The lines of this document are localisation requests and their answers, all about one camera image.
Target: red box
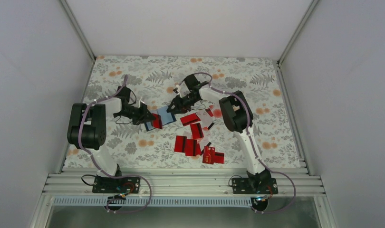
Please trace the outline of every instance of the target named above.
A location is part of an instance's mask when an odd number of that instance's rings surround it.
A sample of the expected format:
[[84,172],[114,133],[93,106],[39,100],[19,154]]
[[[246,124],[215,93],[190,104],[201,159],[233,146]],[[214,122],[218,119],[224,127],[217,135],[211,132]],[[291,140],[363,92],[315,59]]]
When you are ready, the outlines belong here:
[[200,123],[193,123],[190,125],[190,127],[193,139],[202,139],[204,137]]
[[197,156],[201,154],[200,145],[195,139],[187,139],[185,143],[185,156]]
[[155,117],[155,120],[152,121],[152,126],[154,128],[163,129],[162,119],[160,118],[160,116],[154,113],[152,113],[152,115]]
[[189,125],[189,124],[193,124],[195,122],[198,122],[200,120],[201,119],[195,113],[190,114],[190,115],[186,115],[186,116],[180,118],[180,121],[184,127]]
[[174,152],[184,153],[187,137],[178,135],[176,136],[176,143],[174,144]]
[[213,158],[213,162],[214,163],[224,164],[225,163],[225,154],[224,153],[215,152],[215,156]]
[[215,148],[205,146],[204,148],[204,154],[202,155],[202,162],[205,164],[213,164],[215,157]]

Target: wire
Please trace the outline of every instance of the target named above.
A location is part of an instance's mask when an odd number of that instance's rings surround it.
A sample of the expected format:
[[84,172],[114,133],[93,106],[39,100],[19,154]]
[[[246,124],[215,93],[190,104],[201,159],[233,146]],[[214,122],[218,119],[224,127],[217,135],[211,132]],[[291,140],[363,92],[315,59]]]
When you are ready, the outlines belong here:
[[120,125],[121,125],[121,124],[124,124],[124,125],[127,125],[127,124],[132,123],[132,120],[131,120],[130,122],[128,122],[128,123],[117,123],[117,122],[121,119],[121,117],[122,117],[122,116],[120,116],[120,118],[118,118],[118,119],[115,121],[116,124],[120,124]]
[[267,185],[267,188],[268,188],[268,190],[269,190],[269,198],[268,199],[271,199],[272,198],[272,196],[274,195],[273,193],[272,193],[272,188],[270,187],[270,186],[268,186]]
[[204,108],[201,108],[201,109],[191,109],[191,110],[194,110],[194,111],[200,111],[200,110],[204,110],[205,108],[206,108],[206,105],[204,105],[203,103],[202,103],[202,100],[200,101],[201,102],[201,104],[204,106]]
[[233,176],[231,176],[230,179],[229,179],[229,181],[228,181],[229,187],[233,187],[232,185],[230,185],[230,181],[231,181],[231,179],[232,179],[233,177],[240,177],[240,178],[243,178],[243,177],[241,177],[240,175],[233,175]]
[[[93,156],[93,153],[86,149],[85,147],[83,147],[82,145],[82,132],[83,132],[83,127],[85,125],[85,121],[86,121],[86,116],[87,116],[87,113],[89,112],[89,109],[90,107],[92,107],[93,105],[97,104],[97,103],[100,103],[102,101],[105,101],[105,100],[108,100],[108,99],[111,99],[113,98],[114,96],[116,96],[123,88],[124,86],[126,85],[127,83],[127,79],[128,79],[128,75],[125,75],[124,77],[124,82],[123,84],[120,86],[120,88],[111,96],[106,96],[106,97],[103,97],[103,98],[100,98],[100,99],[97,99],[97,100],[94,100],[93,102],[91,102],[85,109],[85,112],[83,113],[83,117],[82,117],[82,120],[80,122],[80,126],[79,126],[79,133],[78,133],[78,144],[79,144],[79,147],[80,149],[84,150],[86,153],[88,153],[90,155],[90,159],[92,160],[92,163],[96,166],[96,168],[102,172],[104,175],[106,175],[107,177],[110,177],[110,178],[113,178],[113,179],[122,179],[122,178],[126,178],[126,177],[139,177],[141,179],[143,179],[146,184],[148,185],[148,188],[149,188],[149,198],[148,198],[148,201],[145,205],[143,205],[141,208],[139,209],[136,209],[136,210],[131,210],[131,211],[118,211],[118,213],[122,213],[122,214],[129,214],[129,213],[134,213],[134,212],[139,212],[139,211],[142,211],[144,210],[145,208],[148,207],[148,205],[151,203],[151,200],[152,200],[152,187],[151,187],[151,184],[148,182],[148,180],[141,176],[141,175],[137,175],[137,174],[128,174],[128,175],[124,175],[124,176],[113,176],[109,173],[107,173],[106,171],[104,171],[96,162],[94,156]],[[117,211],[114,211],[114,210],[110,210],[108,207],[106,208],[108,212],[113,212],[113,213],[117,213]]]
[[[197,72],[197,73],[194,73],[194,75],[197,75],[197,74],[203,74],[203,75],[208,75],[211,79],[209,80],[208,82],[208,85],[209,85],[209,88],[215,92],[218,92],[220,94],[227,94],[227,95],[232,95],[234,96],[239,102],[240,104],[243,106],[244,110],[246,111],[246,115],[247,115],[247,123],[250,122],[250,114],[249,114],[249,110],[248,110],[248,107],[246,106],[246,104],[243,102],[243,100],[235,95],[234,93],[230,93],[230,92],[225,92],[225,91],[221,91],[219,89],[215,89],[211,86],[211,82],[213,80],[212,78],[212,75],[208,74],[208,73],[205,73],[205,72]],[[256,209],[254,209],[253,207],[251,207],[251,209],[254,210],[255,213],[261,213],[261,214],[274,214],[274,213],[278,213],[278,212],[282,212],[284,210],[286,210],[287,208],[289,208],[294,202],[295,202],[295,199],[296,199],[296,186],[295,186],[295,183],[293,182],[293,180],[288,176],[286,175],[285,173],[283,172],[279,172],[279,171],[272,171],[266,164],[264,164],[261,159],[258,159],[258,154],[256,152],[257,148],[254,146],[254,142],[253,142],[253,138],[249,132],[249,125],[247,124],[246,126],[246,132],[247,132],[247,135],[249,136],[249,139],[250,139],[250,143],[251,143],[251,146],[253,148],[253,151],[254,151],[254,155],[256,156],[257,160],[261,163],[262,166],[264,166],[265,169],[267,169],[270,173],[275,173],[275,174],[280,174],[282,176],[285,176],[289,181],[290,183],[292,183],[292,187],[293,187],[293,197],[292,197],[292,200],[286,205],[284,206],[283,208],[281,209],[278,209],[278,210],[274,210],[274,211],[268,211],[268,212],[264,212],[264,211],[261,211],[261,212],[257,212]]]
[[133,183],[131,183],[131,182],[127,182],[127,183],[123,184],[123,187],[125,187],[126,185],[130,185],[131,186],[129,193],[132,193],[134,191],[134,189],[135,189],[135,185]]
[[134,104],[136,104],[136,96],[135,96],[135,93],[132,91],[132,89],[130,89],[130,91],[131,91],[131,93],[134,95],[134,102],[132,103],[132,104],[130,104],[130,105],[134,105]]
[[85,184],[85,185],[87,185],[87,186],[94,186],[94,184],[89,184],[89,183],[87,183],[83,178],[84,177],[94,177],[94,178],[96,178],[96,175],[90,175],[90,174],[85,174],[85,175],[83,175],[80,179],[82,180],[82,182]]

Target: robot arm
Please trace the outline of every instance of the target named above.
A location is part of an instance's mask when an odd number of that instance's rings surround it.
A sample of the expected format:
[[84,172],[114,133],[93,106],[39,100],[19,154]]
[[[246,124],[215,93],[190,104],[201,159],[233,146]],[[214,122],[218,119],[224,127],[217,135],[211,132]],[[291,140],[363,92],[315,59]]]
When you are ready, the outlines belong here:
[[[106,117],[125,116],[132,119],[134,125],[155,119],[148,110],[147,105],[142,101],[140,101],[139,107],[129,104],[130,91],[129,88],[124,86],[115,97],[94,105],[87,113],[82,130],[81,141],[83,147],[89,149],[100,168],[112,176],[121,176],[121,171],[108,149],[104,146],[106,141]],[[78,144],[80,122],[86,106],[84,103],[73,104],[69,120],[67,139],[70,144],[75,145],[78,149],[80,149]]]
[[181,97],[181,92],[179,91],[180,88],[178,87],[175,90],[178,95],[172,100],[167,112],[173,114],[186,113],[191,110],[191,106],[200,100],[207,100],[214,104],[219,103],[223,121],[228,130],[233,132],[238,139],[246,158],[249,185],[254,192],[260,192],[261,190],[266,189],[267,185],[272,181],[271,173],[258,161],[262,160],[261,155],[260,153],[253,151],[254,148],[257,148],[257,144],[255,140],[251,141],[249,135],[247,135],[247,125],[249,125],[249,134],[254,135],[252,127],[253,114],[243,93],[241,91],[234,92],[234,94],[245,103],[249,112],[250,121],[247,120],[246,111],[240,104],[240,101],[234,96],[212,90],[209,87],[208,82],[200,83],[194,74],[187,76],[184,79],[184,83],[190,91],[189,94]]

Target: white wall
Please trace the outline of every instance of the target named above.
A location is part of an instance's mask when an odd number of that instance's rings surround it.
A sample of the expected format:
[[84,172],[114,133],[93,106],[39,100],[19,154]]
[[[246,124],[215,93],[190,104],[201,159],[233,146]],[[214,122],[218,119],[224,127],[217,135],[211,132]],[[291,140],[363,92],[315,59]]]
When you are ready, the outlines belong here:
[[278,59],[311,0],[67,0],[95,54]]
[[29,225],[92,63],[59,1],[0,1],[0,227]]
[[339,227],[385,227],[385,0],[320,1],[282,66]]

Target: table surface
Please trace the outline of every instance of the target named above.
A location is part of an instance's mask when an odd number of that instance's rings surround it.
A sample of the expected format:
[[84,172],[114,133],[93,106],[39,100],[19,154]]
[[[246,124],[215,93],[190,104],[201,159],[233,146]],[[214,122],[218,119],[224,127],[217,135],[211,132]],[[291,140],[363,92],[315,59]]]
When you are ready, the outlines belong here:
[[[128,74],[127,87],[150,110],[168,105],[175,97],[173,88],[187,75],[207,72],[213,76],[212,86],[245,95],[253,112],[255,140],[264,162],[271,168],[300,167],[299,156],[286,114],[276,71],[271,59],[234,57],[153,57],[98,56],[87,85],[84,102],[113,94]],[[198,80],[209,80],[198,75]],[[225,153],[224,164],[203,164],[201,156],[187,157],[174,152],[176,135],[190,132],[177,121],[147,132],[144,125],[107,123],[105,146],[120,167],[125,168],[245,168],[245,158],[237,139],[214,117],[208,136],[217,152]],[[127,123],[123,117],[118,123]],[[93,164],[87,153],[71,145],[64,167],[87,168]]]

